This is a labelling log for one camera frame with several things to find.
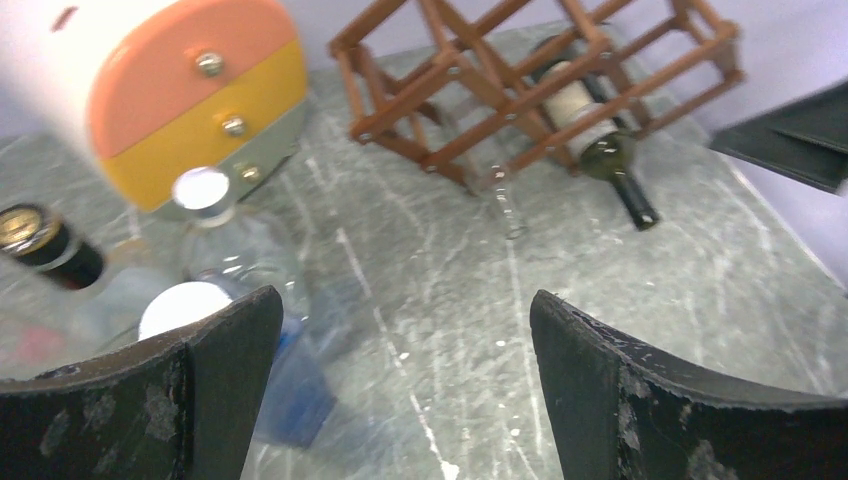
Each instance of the wine bottle label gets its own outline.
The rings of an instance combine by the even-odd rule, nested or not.
[[[586,105],[574,115],[571,116],[571,121],[569,125],[580,120],[582,117],[589,115],[595,110],[601,108],[603,105],[599,103],[592,103],[591,105]],[[612,120],[606,119],[602,120],[591,127],[583,130],[578,133],[574,138],[568,141],[568,150],[571,152],[571,155],[574,158],[580,158],[583,155],[583,152],[589,148],[590,145],[597,142],[598,139],[605,135],[609,135],[610,133],[615,133],[618,131],[618,127],[616,127],[615,123]]]
[[[560,62],[548,72],[553,74],[568,67],[570,62]],[[589,91],[580,81],[572,82],[552,95],[544,102],[545,110],[557,128],[565,128],[580,118],[601,108],[603,105],[594,101]],[[615,133],[618,128],[612,120],[603,120],[584,130],[568,141],[568,149],[574,158],[580,158],[586,149],[599,138]]]

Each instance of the screw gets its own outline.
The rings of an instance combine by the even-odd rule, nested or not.
[[[195,59],[197,68],[207,77],[215,77],[224,71],[224,57],[215,52],[206,52]]]
[[[234,167],[234,169],[236,173],[238,173],[239,177],[247,183],[255,185],[262,180],[262,170],[260,170],[256,165],[239,163]]]
[[[244,122],[244,119],[239,117],[238,115],[233,115],[230,118],[224,120],[224,123],[221,124],[221,127],[227,132],[227,135],[231,137],[240,137],[247,132],[247,124]]]

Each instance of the wooden wine rack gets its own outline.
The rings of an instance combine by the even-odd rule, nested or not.
[[[396,78],[377,65],[363,40],[408,1],[417,3],[436,52],[405,77]],[[577,164],[564,145],[594,124],[621,110],[629,110],[639,125],[636,136],[642,138],[721,95],[744,78],[735,50],[738,28],[719,17],[706,0],[668,0],[673,15],[620,49],[613,47],[598,25],[630,3],[659,0],[607,0],[591,12],[587,12],[579,0],[557,0],[566,20],[573,26],[519,63],[510,65],[485,37],[530,1],[502,0],[474,22],[466,20],[448,0],[374,1],[329,44],[330,54],[338,61],[353,114],[351,138],[361,144],[375,142],[416,162],[426,172],[438,172],[465,185],[463,167],[454,160],[511,124],[535,141],[533,147],[510,161],[513,171],[526,168],[547,155],[577,174]],[[702,31],[693,15],[700,15],[710,31]],[[675,30],[687,33],[694,48],[644,80],[634,82],[622,62]],[[448,31],[455,39],[448,39]],[[578,39],[586,43],[583,55],[567,68],[546,75],[538,85],[528,84],[525,77]],[[469,50],[477,62],[466,57],[465,52]],[[673,110],[652,117],[642,97],[703,62],[712,63],[718,69],[721,81]],[[568,127],[553,128],[547,121],[542,102],[590,72],[606,75],[617,95]],[[364,89],[360,89],[357,76]],[[421,117],[441,125],[439,111],[431,97],[451,82],[459,82],[495,113],[432,151]],[[367,103],[373,106],[370,111],[366,111],[369,98],[365,95],[370,97]],[[397,124],[403,119],[410,122],[411,138],[399,133]]]

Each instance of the white cylinder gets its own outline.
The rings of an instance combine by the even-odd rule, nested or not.
[[[98,72],[133,29],[176,1],[4,0],[0,82],[93,161],[87,108]]]

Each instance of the wine bottle neck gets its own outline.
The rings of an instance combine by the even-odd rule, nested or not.
[[[103,274],[103,256],[59,215],[35,204],[0,212],[0,249],[62,288],[79,290]]]
[[[60,258],[34,268],[66,290],[82,290],[100,279],[106,270],[106,260],[88,242],[77,239],[68,245]]]

